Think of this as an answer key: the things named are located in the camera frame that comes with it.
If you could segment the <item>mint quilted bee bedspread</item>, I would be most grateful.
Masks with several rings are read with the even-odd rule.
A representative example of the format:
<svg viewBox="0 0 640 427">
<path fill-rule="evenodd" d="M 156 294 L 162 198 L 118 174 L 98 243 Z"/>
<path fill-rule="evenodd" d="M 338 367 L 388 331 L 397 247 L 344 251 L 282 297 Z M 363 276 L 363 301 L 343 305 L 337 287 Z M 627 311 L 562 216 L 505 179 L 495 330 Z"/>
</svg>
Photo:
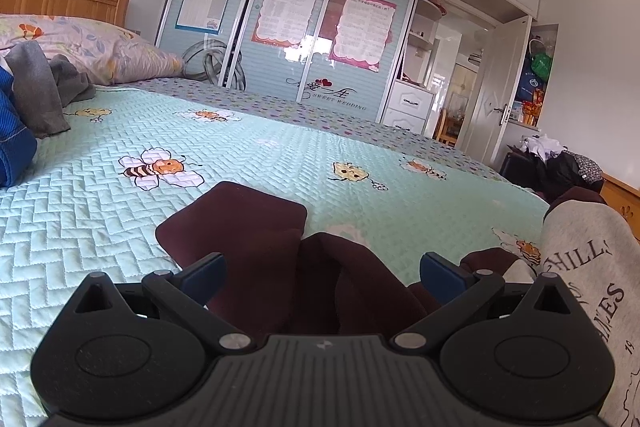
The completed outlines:
<svg viewBox="0 0 640 427">
<path fill-rule="evenodd" d="M 533 247 L 546 203 L 495 170 L 399 128 L 268 96 L 155 79 L 101 88 L 66 108 L 1 192 L 1 421 L 44 414 L 32 354 L 90 272 L 135 282 L 174 262 L 156 228 L 231 181 L 299 202 L 305 233 L 373 251 L 399 280 L 436 251 Z"/>
</svg>

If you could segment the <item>yellow wooden cabinet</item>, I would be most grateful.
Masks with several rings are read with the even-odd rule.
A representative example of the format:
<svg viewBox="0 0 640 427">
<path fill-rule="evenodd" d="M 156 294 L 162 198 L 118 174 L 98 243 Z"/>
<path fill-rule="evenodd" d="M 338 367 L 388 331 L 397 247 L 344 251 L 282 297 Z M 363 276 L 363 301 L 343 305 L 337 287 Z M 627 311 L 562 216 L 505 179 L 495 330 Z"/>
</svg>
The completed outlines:
<svg viewBox="0 0 640 427">
<path fill-rule="evenodd" d="M 640 241 L 640 197 L 638 188 L 608 174 L 603 175 L 601 195 L 605 202 L 616 210 L 627 222 L 637 241 Z"/>
</svg>

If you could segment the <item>white wardrobe with sliding doors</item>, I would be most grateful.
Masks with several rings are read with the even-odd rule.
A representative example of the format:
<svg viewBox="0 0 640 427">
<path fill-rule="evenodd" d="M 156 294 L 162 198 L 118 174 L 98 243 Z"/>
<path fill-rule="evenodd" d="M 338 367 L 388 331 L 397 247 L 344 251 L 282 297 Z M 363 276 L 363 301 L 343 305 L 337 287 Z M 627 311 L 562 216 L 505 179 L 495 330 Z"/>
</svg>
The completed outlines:
<svg viewBox="0 0 640 427">
<path fill-rule="evenodd" d="M 157 44 L 186 75 L 432 135 L 460 55 L 506 121 L 540 0 L 167 0 Z"/>
</svg>

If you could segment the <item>white room door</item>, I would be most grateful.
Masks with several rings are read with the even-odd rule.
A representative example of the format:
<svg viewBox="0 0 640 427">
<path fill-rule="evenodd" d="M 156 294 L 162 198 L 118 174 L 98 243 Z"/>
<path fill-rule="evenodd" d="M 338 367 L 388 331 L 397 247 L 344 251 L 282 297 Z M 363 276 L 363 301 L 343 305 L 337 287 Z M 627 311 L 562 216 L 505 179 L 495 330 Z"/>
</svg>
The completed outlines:
<svg viewBox="0 0 640 427">
<path fill-rule="evenodd" d="M 512 20 L 487 37 L 456 147 L 488 167 L 495 166 L 506 132 L 532 21 L 529 15 Z"/>
</svg>

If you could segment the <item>orange framed poster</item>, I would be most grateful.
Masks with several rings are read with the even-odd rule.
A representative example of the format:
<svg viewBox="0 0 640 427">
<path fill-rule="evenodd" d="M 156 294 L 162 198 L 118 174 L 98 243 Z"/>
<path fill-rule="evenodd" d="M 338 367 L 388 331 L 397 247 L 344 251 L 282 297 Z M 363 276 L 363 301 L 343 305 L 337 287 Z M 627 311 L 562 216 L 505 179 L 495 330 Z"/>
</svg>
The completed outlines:
<svg viewBox="0 0 640 427">
<path fill-rule="evenodd" d="M 262 0 L 252 41 L 267 46 L 299 46 L 306 37 L 317 0 Z"/>
</svg>

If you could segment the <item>maroon and grey sweatshirt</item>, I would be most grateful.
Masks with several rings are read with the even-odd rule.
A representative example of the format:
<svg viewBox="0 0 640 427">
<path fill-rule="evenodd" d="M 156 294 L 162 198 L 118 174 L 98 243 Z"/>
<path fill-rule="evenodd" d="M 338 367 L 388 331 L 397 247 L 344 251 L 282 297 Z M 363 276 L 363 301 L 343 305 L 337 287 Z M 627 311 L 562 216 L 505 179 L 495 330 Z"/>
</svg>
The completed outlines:
<svg viewBox="0 0 640 427">
<path fill-rule="evenodd" d="M 401 283 L 366 246 L 329 233 L 306 235 L 306 208 L 221 182 L 159 225 L 160 247 L 182 267 L 224 256 L 228 277 L 210 311 L 255 338 L 270 334 L 392 338 L 437 310 L 422 285 Z M 488 269 L 509 283 L 558 274 L 616 366 L 602 416 L 639 421 L 639 244 L 623 217 L 593 191 L 574 187 L 544 215 L 539 246 L 505 239 L 473 251 L 461 269 Z"/>
</svg>

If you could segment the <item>pink framed poster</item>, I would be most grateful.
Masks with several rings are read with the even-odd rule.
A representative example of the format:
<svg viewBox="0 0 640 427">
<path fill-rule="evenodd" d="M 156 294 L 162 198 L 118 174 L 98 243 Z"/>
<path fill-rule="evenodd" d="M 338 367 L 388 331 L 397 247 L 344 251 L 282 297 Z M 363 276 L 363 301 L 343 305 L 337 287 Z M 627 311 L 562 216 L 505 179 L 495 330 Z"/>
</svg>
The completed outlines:
<svg viewBox="0 0 640 427">
<path fill-rule="evenodd" d="M 386 0 L 330 0 L 330 5 L 322 26 L 332 41 L 330 59 L 379 72 L 397 5 Z"/>
</svg>

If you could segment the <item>blue garment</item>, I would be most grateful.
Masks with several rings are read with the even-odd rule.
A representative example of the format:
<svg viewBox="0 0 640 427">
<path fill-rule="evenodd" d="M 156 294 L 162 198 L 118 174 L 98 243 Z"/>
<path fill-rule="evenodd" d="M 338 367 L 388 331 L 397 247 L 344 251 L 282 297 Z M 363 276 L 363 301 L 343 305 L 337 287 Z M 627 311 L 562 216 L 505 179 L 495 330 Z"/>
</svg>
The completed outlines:
<svg viewBox="0 0 640 427">
<path fill-rule="evenodd" d="M 9 66 L 1 63 L 0 160 L 1 187 L 16 184 L 36 155 L 35 135 L 26 127 L 14 105 L 13 81 Z"/>
</svg>

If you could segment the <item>grey garment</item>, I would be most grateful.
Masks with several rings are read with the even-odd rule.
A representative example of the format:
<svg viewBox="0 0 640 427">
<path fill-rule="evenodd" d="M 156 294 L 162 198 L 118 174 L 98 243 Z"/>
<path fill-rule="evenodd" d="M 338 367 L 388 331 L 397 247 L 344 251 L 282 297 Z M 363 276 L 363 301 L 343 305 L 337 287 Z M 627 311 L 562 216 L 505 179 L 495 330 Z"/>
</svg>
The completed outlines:
<svg viewBox="0 0 640 427">
<path fill-rule="evenodd" d="M 91 100 L 96 88 L 85 72 L 62 54 L 49 60 L 37 41 L 17 44 L 4 58 L 13 75 L 13 100 L 18 116 L 38 139 L 70 130 L 63 109 Z"/>
</svg>

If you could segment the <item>dark clothes pile on chair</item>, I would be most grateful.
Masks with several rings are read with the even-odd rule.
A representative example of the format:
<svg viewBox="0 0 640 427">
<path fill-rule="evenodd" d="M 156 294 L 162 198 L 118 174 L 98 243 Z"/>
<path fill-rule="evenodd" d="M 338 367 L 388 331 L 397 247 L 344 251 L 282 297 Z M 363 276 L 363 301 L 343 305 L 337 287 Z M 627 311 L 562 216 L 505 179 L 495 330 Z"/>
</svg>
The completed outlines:
<svg viewBox="0 0 640 427">
<path fill-rule="evenodd" d="M 539 134 L 523 136 L 520 144 L 510 145 L 499 173 L 549 204 L 571 188 L 599 194 L 604 185 L 603 171 L 596 162 Z"/>
</svg>

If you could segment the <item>floral pillow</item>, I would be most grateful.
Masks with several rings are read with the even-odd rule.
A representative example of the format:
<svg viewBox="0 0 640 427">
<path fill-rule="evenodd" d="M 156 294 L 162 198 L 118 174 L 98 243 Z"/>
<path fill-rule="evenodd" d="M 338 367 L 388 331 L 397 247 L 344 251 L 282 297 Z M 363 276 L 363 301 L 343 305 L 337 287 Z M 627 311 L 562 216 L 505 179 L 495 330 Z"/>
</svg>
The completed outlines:
<svg viewBox="0 0 640 427">
<path fill-rule="evenodd" d="M 34 40 L 47 58 L 61 54 L 99 86 L 179 77 L 183 58 L 134 32 L 88 18 L 3 14 L 1 52 Z"/>
</svg>

